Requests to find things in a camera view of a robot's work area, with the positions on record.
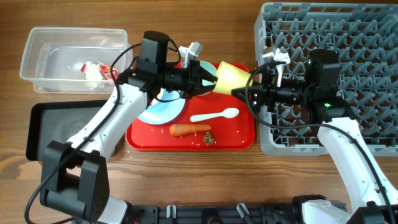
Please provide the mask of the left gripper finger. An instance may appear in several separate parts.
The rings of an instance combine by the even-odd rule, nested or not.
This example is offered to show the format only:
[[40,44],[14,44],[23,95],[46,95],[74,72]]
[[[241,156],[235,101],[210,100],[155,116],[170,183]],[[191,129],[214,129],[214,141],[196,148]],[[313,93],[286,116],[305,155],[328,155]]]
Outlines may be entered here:
[[214,83],[218,80],[217,76],[214,76],[211,72],[209,72],[207,69],[201,67],[200,68],[200,77],[202,80],[206,80],[208,82]]
[[206,85],[203,86],[203,88],[201,89],[200,92],[200,96],[205,96],[208,95],[209,93],[211,93],[215,88],[215,85]]

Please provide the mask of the yellow cup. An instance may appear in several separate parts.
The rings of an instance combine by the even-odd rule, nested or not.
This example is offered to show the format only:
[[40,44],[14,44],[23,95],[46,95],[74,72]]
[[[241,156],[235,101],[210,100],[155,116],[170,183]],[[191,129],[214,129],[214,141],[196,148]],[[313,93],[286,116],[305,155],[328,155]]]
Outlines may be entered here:
[[250,76],[249,72],[222,61],[217,69],[213,92],[231,95],[233,89],[244,88]]

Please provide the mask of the red snack wrapper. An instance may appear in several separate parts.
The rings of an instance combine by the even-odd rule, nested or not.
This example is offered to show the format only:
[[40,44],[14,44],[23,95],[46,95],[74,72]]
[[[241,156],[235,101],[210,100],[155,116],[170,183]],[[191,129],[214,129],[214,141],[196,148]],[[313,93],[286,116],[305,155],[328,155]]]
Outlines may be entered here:
[[[100,67],[101,74],[103,76],[103,80],[112,80],[112,75],[111,75],[111,67],[108,65],[103,65],[103,64],[97,64]],[[85,64],[81,67],[80,71],[83,73],[85,69]],[[113,69],[113,77],[117,78],[119,75],[119,71],[117,69]]]

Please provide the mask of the white tissue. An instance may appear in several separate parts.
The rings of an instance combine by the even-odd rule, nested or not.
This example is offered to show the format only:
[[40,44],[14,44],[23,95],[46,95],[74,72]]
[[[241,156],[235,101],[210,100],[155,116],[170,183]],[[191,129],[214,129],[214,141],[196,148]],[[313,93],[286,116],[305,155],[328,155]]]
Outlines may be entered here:
[[87,85],[91,89],[104,87],[104,84],[101,82],[103,80],[103,76],[101,74],[99,65],[91,62],[86,62],[83,73],[85,74],[85,78],[89,81]]

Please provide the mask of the mint green bowl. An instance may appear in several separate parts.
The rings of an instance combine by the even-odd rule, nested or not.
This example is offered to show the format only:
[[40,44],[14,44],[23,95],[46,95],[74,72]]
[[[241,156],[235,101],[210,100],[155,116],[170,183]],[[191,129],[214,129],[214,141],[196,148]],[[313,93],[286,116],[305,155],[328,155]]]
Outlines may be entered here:
[[[207,72],[209,72],[210,74],[212,74],[214,77],[216,77],[216,73],[217,73],[217,68],[210,62],[206,62],[206,61],[200,61],[200,66],[202,68],[204,68]],[[202,85],[203,86],[210,86],[213,85],[213,82],[209,82],[205,79],[202,80]]]

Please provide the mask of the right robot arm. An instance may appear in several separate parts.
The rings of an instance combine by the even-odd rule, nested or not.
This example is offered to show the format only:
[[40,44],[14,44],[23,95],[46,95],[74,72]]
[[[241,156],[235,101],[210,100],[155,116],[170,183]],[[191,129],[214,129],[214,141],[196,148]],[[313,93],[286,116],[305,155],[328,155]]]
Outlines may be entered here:
[[337,95],[340,61],[332,50],[309,53],[304,81],[282,78],[288,63],[274,52],[267,63],[251,72],[231,94],[255,115],[274,103],[300,105],[308,113],[303,128],[317,130],[317,138],[333,159],[345,184],[352,212],[331,204],[324,196],[294,197],[293,220],[300,223],[397,223],[397,190],[388,181],[359,130],[350,105]]

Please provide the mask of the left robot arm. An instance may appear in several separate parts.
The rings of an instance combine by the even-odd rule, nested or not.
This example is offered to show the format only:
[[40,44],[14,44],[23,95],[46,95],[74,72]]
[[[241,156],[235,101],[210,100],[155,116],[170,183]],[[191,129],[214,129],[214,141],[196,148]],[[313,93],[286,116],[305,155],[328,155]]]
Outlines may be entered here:
[[210,92],[217,78],[189,60],[187,67],[167,61],[169,44],[165,33],[147,30],[138,45],[139,56],[113,77],[109,100],[91,121],[67,142],[51,141],[42,158],[41,183],[29,199],[24,218],[30,223],[30,207],[40,204],[88,223],[132,223],[132,205],[112,197],[107,161],[131,123],[157,98],[161,89],[178,91],[190,99]]

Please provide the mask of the grey dishwasher rack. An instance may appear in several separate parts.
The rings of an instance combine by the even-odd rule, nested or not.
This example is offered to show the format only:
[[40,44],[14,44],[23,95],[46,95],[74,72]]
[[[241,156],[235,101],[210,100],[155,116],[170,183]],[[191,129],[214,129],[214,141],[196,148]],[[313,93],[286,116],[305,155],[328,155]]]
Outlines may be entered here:
[[375,156],[397,155],[397,6],[268,2],[254,23],[256,63],[277,47],[290,56],[284,78],[303,80],[309,53],[337,53],[338,96],[351,106]]

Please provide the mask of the white plastic spoon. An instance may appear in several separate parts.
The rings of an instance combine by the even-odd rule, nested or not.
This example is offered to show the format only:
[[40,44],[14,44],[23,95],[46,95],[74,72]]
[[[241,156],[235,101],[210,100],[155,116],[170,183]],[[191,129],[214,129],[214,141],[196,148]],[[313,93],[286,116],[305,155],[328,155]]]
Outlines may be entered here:
[[218,113],[207,113],[207,114],[196,114],[190,117],[191,122],[199,122],[199,121],[205,121],[208,119],[213,119],[217,117],[224,117],[224,118],[234,118],[239,114],[239,110],[237,108],[226,108],[222,112]]

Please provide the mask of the red serving tray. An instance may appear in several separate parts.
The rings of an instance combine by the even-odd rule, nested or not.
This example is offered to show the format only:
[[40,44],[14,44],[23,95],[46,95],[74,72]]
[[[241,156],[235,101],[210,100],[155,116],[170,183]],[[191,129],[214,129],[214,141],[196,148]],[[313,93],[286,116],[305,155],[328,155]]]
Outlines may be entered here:
[[[215,143],[206,145],[204,131],[172,136],[169,127],[173,124],[193,124],[190,117],[196,114],[218,113],[226,108],[237,108],[239,114],[234,118],[217,117],[202,121],[211,129]],[[248,148],[255,138],[254,118],[246,105],[231,95],[209,93],[185,100],[182,112],[165,124],[147,124],[139,118],[128,127],[127,143],[138,151],[227,151]]]

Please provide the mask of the orange carrot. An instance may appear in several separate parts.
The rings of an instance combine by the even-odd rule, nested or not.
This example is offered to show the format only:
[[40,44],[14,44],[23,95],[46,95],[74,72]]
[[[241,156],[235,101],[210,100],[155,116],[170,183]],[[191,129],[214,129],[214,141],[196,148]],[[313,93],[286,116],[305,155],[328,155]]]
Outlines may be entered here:
[[183,136],[190,133],[209,131],[211,126],[208,124],[173,124],[169,127],[172,136]]

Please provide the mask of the light blue plate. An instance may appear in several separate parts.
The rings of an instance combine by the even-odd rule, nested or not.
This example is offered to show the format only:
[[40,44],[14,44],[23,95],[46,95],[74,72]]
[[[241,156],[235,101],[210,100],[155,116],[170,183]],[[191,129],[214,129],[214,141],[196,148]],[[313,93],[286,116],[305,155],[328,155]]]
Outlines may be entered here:
[[151,105],[138,117],[147,124],[165,124],[175,119],[185,106],[185,99],[179,98],[179,92],[168,92],[161,89],[157,95],[158,99],[168,101],[168,103],[159,102],[154,99]]

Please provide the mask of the brown mushroom piece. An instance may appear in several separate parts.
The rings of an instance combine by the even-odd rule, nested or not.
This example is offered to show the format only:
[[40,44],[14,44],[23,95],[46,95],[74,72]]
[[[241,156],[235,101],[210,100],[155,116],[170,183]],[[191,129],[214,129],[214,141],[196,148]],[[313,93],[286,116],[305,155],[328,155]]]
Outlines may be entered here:
[[212,145],[215,143],[215,138],[211,135],[210,132],[206,132],[203,135],[203,141],[206,145]]

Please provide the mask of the clear plastic bin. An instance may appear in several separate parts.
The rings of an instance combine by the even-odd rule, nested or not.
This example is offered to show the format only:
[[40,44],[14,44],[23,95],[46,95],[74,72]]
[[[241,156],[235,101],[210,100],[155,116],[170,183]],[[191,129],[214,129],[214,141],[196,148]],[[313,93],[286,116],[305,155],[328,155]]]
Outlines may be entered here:
[[39,93],[111,93],[112,80],[86,78],[85,65],[110,66],[129,47],[123,29],[35,27],[19,76]]

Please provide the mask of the black plastic tray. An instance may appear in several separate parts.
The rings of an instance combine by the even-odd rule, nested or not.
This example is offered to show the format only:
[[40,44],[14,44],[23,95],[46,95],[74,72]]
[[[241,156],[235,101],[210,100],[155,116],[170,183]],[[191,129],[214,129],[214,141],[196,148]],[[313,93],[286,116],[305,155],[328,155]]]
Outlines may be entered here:
[[83,129],[105,100],[38,103],[32,107],[26,158],[40,161],[51,141],[64,143]]

